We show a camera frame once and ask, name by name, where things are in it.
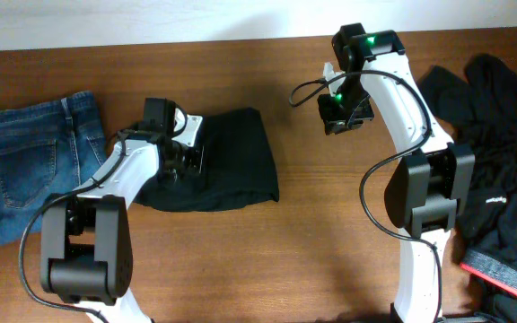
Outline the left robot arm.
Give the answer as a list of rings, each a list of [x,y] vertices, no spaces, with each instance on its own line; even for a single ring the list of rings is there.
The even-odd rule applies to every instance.
[[[94,322],[148,322],[130,289],[133,251],[127,210],[151,179],[202,170],[203,117],[167,99],[145,100],[141,120],[117,132],[109,158],[81,186],[39,211],[39,281],[59,306]]]

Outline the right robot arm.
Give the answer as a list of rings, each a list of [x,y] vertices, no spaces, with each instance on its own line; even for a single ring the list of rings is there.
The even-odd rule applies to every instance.
[[[391,318],[440,322],[443,252],[465,209],[474,153],[436,122],[395,31],[368,33],[360,23],[345,25],[331,44],[339,69],[325,64],[322,85],[328,92],[317,99],[326,134],[355,130],[379,113],[396,149],[361,180],[365,184],[379,168],[397,164],[384,190],[393,227],[378,227],[400,242]]]

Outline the blue denim jeans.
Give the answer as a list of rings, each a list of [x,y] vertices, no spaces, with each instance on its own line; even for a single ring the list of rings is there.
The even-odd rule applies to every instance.
[[[22,236],[51,194],[79,187],[106,161],[93,94],[0,111],[0,246]]]

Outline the grey red-trimmed garment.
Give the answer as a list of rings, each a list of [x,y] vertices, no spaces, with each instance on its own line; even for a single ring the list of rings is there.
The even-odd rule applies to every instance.
[[[467,251],[460,267],[517,297],[517,271],[477,251]]]

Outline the black trousers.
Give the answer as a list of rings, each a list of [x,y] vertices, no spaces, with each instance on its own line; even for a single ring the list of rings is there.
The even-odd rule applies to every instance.
[[[150,179],[135,202],[164,212],[221,212],[280,200],[276,164],[260,111],[235,109],[204,118],[203,169]]]

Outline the black clothes pile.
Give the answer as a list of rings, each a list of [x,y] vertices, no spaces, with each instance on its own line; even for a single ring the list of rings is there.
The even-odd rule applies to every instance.
[[[457,75],[433,66],[419,83],[432,113],[468,144],[475,166],[457,228],[467,251],[517,271],[517,74],[488,54]],[[517,322],[517,297],[471,274],[483,286],[480,309],[495,322]]]

